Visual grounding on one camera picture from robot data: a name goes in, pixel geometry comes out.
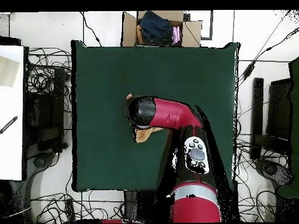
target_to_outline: black pen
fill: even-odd
[[[8,122],[2,129],[0,129],[0,134],[3,134],[3,132],[6,131],[6,129],[10,127],[14,122],[16,122],[17,119],[18,117],[16,116],[12,120],[10,120],[10,122]]]

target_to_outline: paper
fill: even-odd
[[[0,129],[14,117],[18,117],[18,120],[0,135],[1,180],[22,179],[23,49],[22,46],[0,45]],[[2,67],[8,64],[12,65],[7,67],[9,73]],[[3,77],[14,77],[14,80],[9,82],[7,79],[3,80]]]
[[[0,56],[0,86],[13,87],[20,63]]]

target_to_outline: cardboard box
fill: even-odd
[[[152,10],[161,18],[167,19],[172,27],[180,26],[182,47],[200,47],[201,21],[183,22],[183,10]],[[122,47],[134,47],[137,44],[137,25],[146,11],[137,11],[137,18],[123,12]]]

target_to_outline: dark blue cloth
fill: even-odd
[[[173,28],[168,20],[148,10],[140,21],[142,40],[152,44],[171,44]]]

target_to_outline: black cable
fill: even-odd
[[[63,200],[64,203],[65,203],[66,200],[67,200],[66,197],[72,199],[72,202],[73,202],[73,203],[79,204],[81,207],[83,207],[83,208],[85,209],[84,211],[86,211],[86,212],[88,213],[86,216],[90,215],[93,219],[95,219],[95,217],[92,215],[92,212],[90,212],[90,211],[86,208],[86,206],[85,206],[83,203],[80,203],[80,202],[78,202],[78,201],[75,201],[69,194],[58,193],[58,194],[53,194],[53,195],[62,195],[61,197],[59,197],[58,200],[64,198],[64,200]],[[43,223],[48,223],[48,222],[53,221],[53,224],[57,224],[57,219],[60,220],[60,223],[63,223],[63,222],[64,222],[64,221],[62,220],[62,214],[65,214],[65,215],[66,215],[67,220],[70,219],[70,217],[71,217],[71,215],[72,215],[73,213],[74,213],[75,215],[77,215],[77,216],[78,216],[78,215],[80,215],[80,216],[82,215],[81,212],[83,212],[83,210],[82,210],[80,213],[72,212],[72,209],[71,209],[70,207],[68,207],[68,206],[66,205],[66,203],[65,203],[65,209],[61,209],[61,208],[59,207],[59,205],[57,204],[58,200],[56,200],[55,198],[52,198],[52,199],[50,200],[50,202],[48,203],[48,205],[47,205],[47,206],[42,210],[42,212],[37,216],[37,220],[36,220],[37,223],[40,223],[39,220],[40,220],[41,216],[42,216],[43,214],[45,214],[45,213],[49,213],[49,214],[52,216],[52,219],[48,220],[47,222],[43,222]],[[58,216],[57,216],[56,218],[55,218],[54,215],[51,213],[51,210],[55,210],[56,213],[58,214]],[[97,208],[97,210],[101,210],[102,213],[103,213],[103,212],[106,212],[104,209],[100,209],[100,208]]]
[[[264,50],[264,52],[262,52],[260,54],[260,52],[263,50],[263,48],[265,47],[265,45],[267,44],[267,42],[270,40],[271,36],[273,35],[273,33],[276,31],[276,29],[279,27],[279,25],[281,24],[281,22],[283,21],[283,19],[288,15],[288,13],[290,13],[290,11],[288,11],[284,16],[283,18],[279,21],[279,23],[277,24],[277,26],[275,27],[275,29],[272,31],[271,35],[269,36],[269,38],[266,40],[266,42],[264,43],[263,47],[260,49],[260,51],[258,52],[258,54],[256,55],[256,57],[253,59],[253,61],[248,65],[248,67],[246,68],[246,70],[244,70],[244,72],[241,74],[241,76],[239,77],[239,79],[243,76],[243,82],[239,85],[239,87],[244,83],[244,81],[247,79],[247,77],[250,76],[251,72],[253,71],[254,69],[254,65],[255,65],[255,62],[256,60],[258,60],[258,58],[263,54],[265,53],[266,51],[269,51],[271,50],[273,47],[281,44],[281,43],[278,43],[276,45],[274,45],[273,47],[269,47],[268,49]]]
[[[241,148],[241,152],[240,152],[240,154],[239,154],[239,156],[238,156],[237,163],[236,163],[237,169],[238,169],[241,165],[243,165],[244,162],[247,162],[247,163],[250,164],[250,162],[249,162],[248,160],[246,160],[245,157],[242,155],[242,152],[244,152],[244,150]],[[239,177],[238,171],[236,171],[236,169],[235,169],[235,174],[234,174],[234,175],[237,176],[237,177]],[[249,196],[250,196],[250,197],[248,197],[248,198],[242,198],[242,197],[239,195],[239,197],[242,198],[242,200],[239,201],[239,207],[240,207],[240,202],[242,202],[242,201],[246,201],[246,202],[248,202],[248,203],[250,203],[250,202],[248,201],[248,199],[250,199],[250,200],[252,201],[252,202],[250,203],[251,206],[249,206],[250,208],[248,208],[248,209],[246,209],[246,210],[243,210],[243,211],[240,211],[240,212],[239,212],[240,217],[241,217],[244,221],[246,221],[245,218],[244,218],[242,215],[252,215],[252,216],[255,216],[255,217],[256,217],[255,220],[254,220],[254,222],[256,222],[256,221],[258,220],[259,217],[262,218],[262,219],[263,219],[263,216],[265,217],[265,213],[266,213],[266,211],[269,211],[269,212],[273,213],[274,209],[273,209],[273,206],[271,206],[270,204],[268,204],[267,207],[265,207],[265,206],[262,205],[261,202],[259,202],[259,201],[258,201],[258,203],[255,203],[255,202],[254,202],[254,197],[252,197],[250,188],[247,186],[246,181],[243,181],[243,179],[241,179],[240,177],[239,177],[239,179],[243,182],[243,183],[241,183],[241,184],[244,184],[244,185],[247,187],[247,190],[248,190],[248,193],[249,193]],[[246,212],[248,212],[248,211],[250,211],[250,210],[253,210],[254,208],[256,208],[256,209],[259,211],[259,214],[258,214],[258,215],[257,215],[257,214],[254,214],[254,213],[246,213]]]
[[[118,216],[119,219],[123,219],[122,215],[119,215],[119,213],[120,213],[120,207],[114,207],[113,211],[114,211],[114,215],[111,216],[109,219],[113,219],[115,216]]]
[[[131,218],[131,219],[127,219],[127,218],[124,216],[124,213],[123,213],[122,208],[125,206],[125,204],[134,204],[134,210],[133,210],[132,218]],[[115,211],[115,208],[113,209],[114,212],[115,212],[115,215],[114,215],[114,216],[117,215],[117,216],[120,217],[120,219],[122,219],[123,222],[125,222],[125,223],[131,223],[131,222],[133,221],[133,219],[134,219],[134,213],[135,213],[135,208],[136,208],[136,202],[123,202],[123,203],[119,206],[119,208],[118,208],[118,212]]]
[[[243,216],[240,215],[240,217],[243,218],[244,222],[247,222]]]
[[[11,37],[11,15],[8,15],[8,37]]]
[[[91,208],[91,211],[83,210],[82,212],[87,212],[88,213],[87,215],[83,216],[83,218],[86,217],[86,216],[89,216],[92,212],[95,212],[95,211],[101,211],[101,213],[103,214],[103,217],[101,218],[101,220],[108,219],[107,211],[105,209],[102,209],[102,208]],[[76,216],[81,217],[81,213],[76,213]]]
[[[34,199],[31,199],[31,201],[40,200],[40,199],[45,198],[45,197],[58,196],[58,195],[61,195],[61,194],[65,195],[64,193],[59,192],[59,193],[55,193],[55,194],[51,194],[51,195],[42,196],[42,197],[39,197],[39,198],[34,198]]]
[[[50,199],[39,199],[39,198],[34,198],[34,199],[31,199],[31,201],[50,201]],[[109,200],[90,200],[90,202],[112,202],[112,203],[123,203],[124,201],[109,201]]]
[[[258,214],[259,214],[261,220],[262,220],[263,222],[266,222],[266,221],[262,218],[262,216],[260,215],[260,209],[259,209],[259,203],[258,203],[258,198],[259,198],[259,196],[260,196],[261,194],[263,194],[263,193],[272,193],[272,194],[273,194],[274,196],[276,196],[276,197],[279,197],[279,195],[277,195],[275,192],[273,192],[273,191],[269,191],[269,190],[261,191],[261,192],[259,192],[259,193],[256,195],[256,205],[257,205],[256,209],[258,210]]]
[[[92,31],[93,35],[94,35],[95,38],[96,38],[96,41],[97,41],[97,42],[100,44],[100,46],[102,47],[102,45],[101,45],[101,43],[100,43],[100,40],[99,40],[99,38],[96,36],[95,32],[94,32],[94,31],[87,25],[84,14],[83,14],[82,12],[80,12],[80,11],[79,11],[79,13],[80,13],[80,14],[82,15],[82,17],[83,17],[83,20],[84,20],[84,22],[85,22],[85,26],[86,26],[88,29],[90,29],[90,30]]]
[[[266,102],[263,102],[263,105],[264,104],[267,104],[267,103],[269,103],[270,102],[270,100],[268,100],[268,101],[266,101]],[[245,113],[247,113],[247,112],[249,112],[249,111],[251,111],[252,110],[252,107],[250,108],[250,109],[248,109],[247,111],[244,111],[243,113],[241,113],[240,115],[239,115],[239,117],[238,117],[238,120],[240,119],[240,117],[243,115],[243,114],[245,114]]]
[[[51,165],[50,167],[54,167],[57,163],[58,163],[58,161],[59,161],[59,157],[60,157],[60,153],[58,153],[58,156],[57,156],[57,160],[56,160],[56,163],[55,164],[53,164],[53,165]]]
[[[31,52],[34,52],[34,51],[39,51],[39,50],[45,50],[45,49],[56,49],[56,50],[60,50],[61,52],[64,52],[66,53],[67,55],[71,56],[72,54],[70,54],[68,51],[64,51],[60,48],[57,48],[57,47],[46,47],[46,48],[32,48],[30,51]]]
[[[193,35],[193,33],[190,31],[190,34],[192,35],[192,37],[195,39],[195,41],[196,41],[196,43],[199,45],[199,47],[201,46],[200,44],[199,44],[199,42],[196,40],[196,38],[194,37],[194,35]]]
[[[56,49],[58,51],[52,52],[51,54],[47,54],[45,52],[45,49]],[[35,51],[42,51],[43,54],[42,55],[36,55],[33,52]],[[66,75],[68,76],[68,78],[71,77],[70,73],[71,73],[71,68],[70,68],[70,60],[69,60],[69,52],[64,51],[62,49],[59,48],[36,48],[36,49],[31,49],[31,56],[37,56],[39,57],[39,61],[36,64],[29,64],[29,81],[28,81],[28,86],[27,86],[27,91],[28,93],[30,92],[35,92],[35,93],[40,93],[40,94],[51,94],[55,97],[53,90],[55,87],[55,80],[54,80],[54,71],[53,71],[53,66],[54,64],[60,64],[61,66],[59,66],[59,68],[64,68],[66,70]],[[51,65],[49,65],[49,56],[53,56],[56,55],[58,53],[64,53],[67,57],[67,61],[65,61],[64,63],[61,62],[52,62]],[[61,91],[60,88],[56,88],[58,89],[61,94],[63,94],[65,96],[65,98],[67,99],[68,104],[65,103],[65,105],[68,107],[67,110],[65,110],[66,112],[71,114],[71,118],[72,118],[72,113],[69,110],[69,101],[68,99],[70,99],[70,91],[68,86],[65,84],[64,85],[64,92]]]
[[[93,190],[91,190],[91,192],[88,195],[88,204],[89,204],[89,209],[91,210],[91,193],[93,192]]]
[[[294,29],[294,30],[293,30],[291,33],[289,33],[288,35],[286,35],[286,37],[285,37],[281,42],[279,42],[279,43],[277,43],[276,45],[273,45],[273,46],[271,46],[271,47],[265,49],[261,54],[259,54],[259,55],[257,56],[257,58],[254,59],[254,60],[248,65],[248,67],[246,68],[246,70],[244,70],[244,72],[243,72],[243,74],[242,74],[242,75],[244,75],[244,79],[243,79],[242,83],[241,83],[238,87],[240,87],[240,86],[244,83],[244,81],[247,79],[247,77],[250,76],[251,72],[252,72],[252,71],[254,70],[254,68],[255,68],[254,65],[255,65],[255,63],[256,63],[256,60],[257,60],[261,55],[263,55],[263,54],[264,54],[265,52],[267,52],[267,51],[270,51],[272,48],[274,48],[274,47],[280,45],[282,42],[284,42],[285,40],[288,40],[291,36],[293,36],[294,34],[296,34],[296,33],[298,33],[298,32],[299,32],[299,27],[296,28],[296,29]]]
[[[239,124],[239,131],[237,133],[237,137],[238,137],[240,135],[240,133],[241,133],[242,127],[241,127],[241,123],[240,123],[239,119],[237,119],[237,123]]]
[[[67,182],[67,184],[65,185],[65,192],[68,194],[68,189],[67,189],[67,187],[68,187],[68,183],[69,183],[69,181],[71,180],[71,178],[72,178],[72,172],[71,172],[71,175],[70,175],[70,177],[69,177],[69,179],[68,179],[68,182]]]
[[[72,97],[71,94],[68,95],[69,102],[72,104]]]
[[[243,165],[243,168],[244,168],[244,170],[245,170],[245,173],[247,174],[247,179],[246,179],[245,181],[243,181],[243,180],[240,178],[240,176],[237,175],[237,177],[238,177],[240,180],[242,180],[242,182],[243,182],[243,183],[238,183],[238,184],[246,184],[246,182],[249,180],[249,174],[248,174],[247,170],[245,169],[245,166],[244,166],[243,163],[242,163],[242,165]]]
[[[82,208],[83,208],[83,193],[81,193],[81,220],[83,218],[83,216],[82,216]]]
[[[240,99],[238,99],[238,107],[240,106],[240,113],[237,113],[237,115],[241,114],[242,113],[242,108],[241,108],[241,101]]]

